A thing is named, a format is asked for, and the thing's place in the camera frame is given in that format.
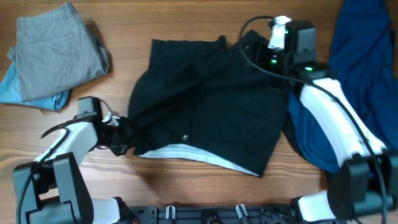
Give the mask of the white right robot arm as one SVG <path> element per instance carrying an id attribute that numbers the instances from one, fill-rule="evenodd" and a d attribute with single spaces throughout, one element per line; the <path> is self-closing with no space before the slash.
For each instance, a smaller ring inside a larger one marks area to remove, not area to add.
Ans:
<path id="1" fill-rule="evenodd" d="M 331 223 L 397 209 L 397 153 L 363 124 L 331 69 L 316 51 L 280 49 L 265 59 L 265 74 L 283 80 L 315 117 L 332 145 L 339 171 L 328 190 L 291 201 L 291 223 Z"/>

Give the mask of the folded light blue jeans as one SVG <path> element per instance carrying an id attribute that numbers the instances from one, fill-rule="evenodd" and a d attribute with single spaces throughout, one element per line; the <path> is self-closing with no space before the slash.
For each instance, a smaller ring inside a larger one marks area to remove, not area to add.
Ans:
<path id="1" fill-rule="evenodd" d="M 23 102 L 20 94 L 19 77 L 14 63 L 11 63 L 1 81 L 1 103 L 32 106 L 46 110 L 62 109 L 69 98 L 69 91 L 64 91 L 48 98 Z"/>

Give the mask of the folded grey shorts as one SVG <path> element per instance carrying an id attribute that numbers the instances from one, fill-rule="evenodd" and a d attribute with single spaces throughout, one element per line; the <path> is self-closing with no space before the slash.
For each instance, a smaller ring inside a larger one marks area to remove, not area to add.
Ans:
<path id="1" fill-rule="evenodd" d="M 70 2 L 17 19 L 14 62 L 23 102 L 41 100 L 105 76 L 109 53 Z"/>

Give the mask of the blue shirt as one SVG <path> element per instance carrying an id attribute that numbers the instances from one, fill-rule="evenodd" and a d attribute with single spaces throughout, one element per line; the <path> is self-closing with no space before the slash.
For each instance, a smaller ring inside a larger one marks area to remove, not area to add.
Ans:
<path id="1" fill-rule="evenodd" d="M 394 31 L 384 0 L 344 1 L 331 43 L 329 66 L 367 128 L 388 150 L 397 149 L 397 79 L 393 76 Z M 304 159 L 335 173 L 338 161 L 314 116 L 289 96 L 298 146 Z"/>

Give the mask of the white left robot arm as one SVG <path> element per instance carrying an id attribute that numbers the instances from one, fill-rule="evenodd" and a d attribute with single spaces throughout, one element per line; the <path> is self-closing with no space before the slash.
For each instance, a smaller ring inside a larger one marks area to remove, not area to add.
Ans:
<path id="1" fill-rule="evenodd" d="M 96 147 L 125 154 L 127 121 L 111 114 L 76 116 L 50 128 L 61 135 L 34 161 L 13 171 L 17 223 L 139 223 L 137 215 L 119 197 L 93 199 L 79 165 Z"/>

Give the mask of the black shorts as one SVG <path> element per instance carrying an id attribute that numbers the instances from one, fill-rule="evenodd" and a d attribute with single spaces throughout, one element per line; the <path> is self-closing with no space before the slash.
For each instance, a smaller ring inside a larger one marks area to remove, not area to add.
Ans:
<path id="1" fill-rule="evenodd" d="M 287 119 L 288 92 L 240 54 L 264 43 L 248 32 L 216 41 L 153 40 L 128 106 L 135 155 L 189 159 L 261 177 Z"/>

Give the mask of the black garment under shirt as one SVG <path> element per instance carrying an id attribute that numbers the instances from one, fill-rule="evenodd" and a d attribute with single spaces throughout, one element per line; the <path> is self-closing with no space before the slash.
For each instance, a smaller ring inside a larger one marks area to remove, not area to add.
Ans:
<path id="1" fill-rule="evenodd" d="M 290 115 L 287 116 L 286 121 L 284 123 L 284 126 L 282 128 L 282 132 L 284 133 L 284 135 L 286 136 L 289 144 L 292 146 L 292 148 L 294 149 L 294 151 L 299 154 L 301 157 L 304 157 L 301 149 L 299 148 L 298 142 L 297 142 L 297 138 L 295 135 L 295 127 L 292 121 L 292 118 L 290 117 Z"/>

